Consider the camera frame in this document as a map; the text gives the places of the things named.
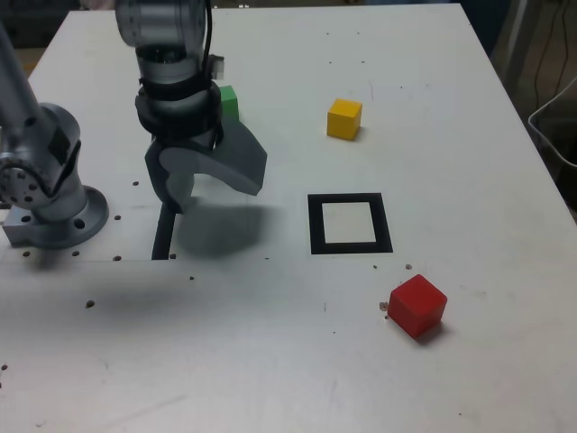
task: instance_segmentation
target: white tabletop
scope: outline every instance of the white tabletop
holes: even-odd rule
[[[114,14],[71,13],[34,71],[111,218],[57,256],[0,241],[0,431],[574,431],[577,229],[461,7],[220,9],[213,52],[265,184],[199,179],[163,262]],[[394,253],[311,255],[307,194],[347,192],[382,194]],[[422,345],[379,310],[417,273],[449,299]]]

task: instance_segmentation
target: black square outline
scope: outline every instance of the black square outline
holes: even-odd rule
[[[376,242],[328,244],[325,240],[324,203],[369,203]],[[308,225],[310,228],[310,252],[312,254],[393,252],[385,207],[382,204],[382,195],[379,192],[364,194],[309,194]]]

